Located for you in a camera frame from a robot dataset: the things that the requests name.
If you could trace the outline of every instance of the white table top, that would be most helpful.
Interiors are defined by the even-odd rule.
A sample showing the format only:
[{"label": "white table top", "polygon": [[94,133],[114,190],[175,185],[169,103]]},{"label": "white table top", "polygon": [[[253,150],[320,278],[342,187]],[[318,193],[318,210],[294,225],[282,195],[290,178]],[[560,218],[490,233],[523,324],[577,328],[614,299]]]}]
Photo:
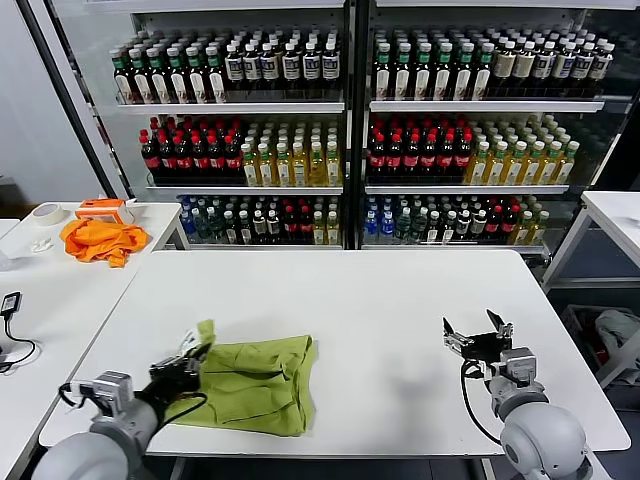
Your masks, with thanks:
[{"label": "white table top", "polygon": [[[72,218],[77,203],[61,203],[67,218],[50,227],[38,226],[27,216],[0,240],[0,250],[12,259],[12,269],[0,272],[0,301],[22,292],[20,310],[11,329],[17,337],[37,341],[42,350],[15,371],[0,375],[0,478],[24,468],[25,453],[36,444],[41,422],[53,409],[57,387],[73,374],[82,355],[140,267],[142,260],[171,233],[179,204],[139,204],[131,207],[136,224],[152,237],[145,249],[129,257],[123,269],[107,262],[80,263],[64,251],[59,233]],[[50,237],[54,246],[38,254],[31,243]],[[0,345],[9,360],[27,347],[4,334]]]},{"label": "white table top", "polygon": [[[505,251],[155,252],[142,266],[74,378],[132,375],[173,354],[186,329],[214,319],[219,343],[310,334],[316,416],[299,438],[169,425],[151,455],[331,458],[494,455],[460,391],[462,360],[445,348],[442,317],[466,334],[492,328],[490,308],[539,359],[554,403],[574,412],[594,450],[630,446],[616,413],[520,256]],[[472,407],[501,422],[481,381]],[[94,408],[58,403],[41,435],[50,446],[86,431]]]},{"label": "white table top", "polygon": [[640,268],[640,192],[586,191],[589,216]]}]

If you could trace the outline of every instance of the tape roll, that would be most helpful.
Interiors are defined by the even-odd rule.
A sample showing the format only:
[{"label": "tape roll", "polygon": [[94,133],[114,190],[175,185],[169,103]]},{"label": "tape roll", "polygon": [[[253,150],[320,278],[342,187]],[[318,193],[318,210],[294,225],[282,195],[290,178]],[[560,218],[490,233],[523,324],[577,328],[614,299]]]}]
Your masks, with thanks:
[{"label": "tape roll", "polygon": [[38,225],[48,227],[64,219],[64,210],[57,203],[43,203],[31,215]]}]

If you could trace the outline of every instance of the black cable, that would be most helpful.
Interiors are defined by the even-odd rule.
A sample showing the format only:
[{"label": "black cable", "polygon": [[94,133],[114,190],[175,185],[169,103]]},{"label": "black cable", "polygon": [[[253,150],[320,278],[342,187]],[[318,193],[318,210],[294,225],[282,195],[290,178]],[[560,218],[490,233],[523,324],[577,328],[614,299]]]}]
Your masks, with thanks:
[{"label": "black cable", "polygon": [[193,392],[193,393],[188,393],[185,394],[182,399],[185,398],[202,398],[202,401],[199,403],[196,403],[194,406],[187,408],[186,410],[174,415],[173,417],[168,418],[167,420],[165,420],[162,425],[160,425],[160,428],[165,427],[166,425],[170,424],[171,422],[179,419],[180,417],[184,417],[187,413],[191,413],[194,410],[197,410],[198,408],[200,408],[201,406],[203,406],[205,403],[207,403],[207,396],[204,393],[201,392]]},{"label": "black cable", "polygon": [[28,343],[29,345],[31,345],[31,350],[29,350],[29,353],[27,353],[24,357],[22,357],[19,360],[13,360],[11,362],[0,362],[0,374],[8,372],[11,369],[11,367],[13,367],[15,364],[20,363],[20,362],[24,362],[27,358],[29,358],[33,354],[33,352],[36,351],[36,344],[33,342],[33,340],[28,340],[28,339],[25,339],[25,338],[17,338],[17,337],[14,337],[11,334],[11,330],[9,328],[9,321],[10,320],[11,320],[11,317],[5,318],[5,321],[4,321],[4,333],[7,335],[7,337],[9,337],[14,342]]},{"label": "black cable", "polygon": [[467,394],[467,383],[466,383],[466,375],[467,375],[467,370],[469,369],[469,367],[471,366],[477,366],[475,363],[470,362],[468,360],[465,360],[462,363],[462,368],[460,369],[460,386],[462,387],[462,398],[464,400],[464,406],[467,408],[467,413],[469,414],[469,417],[471,417],[471,421],[473,422],[473,424],[478,428],[478,430],[480,430],[485,437],[487,437],[489,440],[491,440],[493,443],[497,444],[497,445],[502,445],[500,443],[500,440],[498,440],[496,437],[494,437],[493,435],[491,435],[478,421],[478,419],[476,418],[476,416],[473,414],[473,410],[471,410],[471,405],[469,404],[469,395]]}]

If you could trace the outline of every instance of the orange box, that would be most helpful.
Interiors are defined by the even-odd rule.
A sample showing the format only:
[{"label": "orange box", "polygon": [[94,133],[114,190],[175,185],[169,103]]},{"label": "orange box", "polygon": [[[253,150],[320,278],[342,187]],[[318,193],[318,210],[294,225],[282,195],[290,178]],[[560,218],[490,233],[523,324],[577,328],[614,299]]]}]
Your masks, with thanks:
[{"label": "orange box", "polygon": [[85,200],[76,209],[76,217],[79,219],[91,218],[109,223],[132,224],[134,221],[125,201],[120,198]]}]

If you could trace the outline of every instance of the white wall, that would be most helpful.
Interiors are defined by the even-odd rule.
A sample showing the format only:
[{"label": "white wall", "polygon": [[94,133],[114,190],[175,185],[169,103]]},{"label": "white wall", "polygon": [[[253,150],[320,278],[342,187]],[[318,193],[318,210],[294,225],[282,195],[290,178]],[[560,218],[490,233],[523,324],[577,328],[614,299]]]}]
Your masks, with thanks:
[{"label": "white wall", "polygon": [[0,2],[0,31],[0,174],[18,190],[0,187],[0,197],[36,204],[104,193],[15,0]]}]

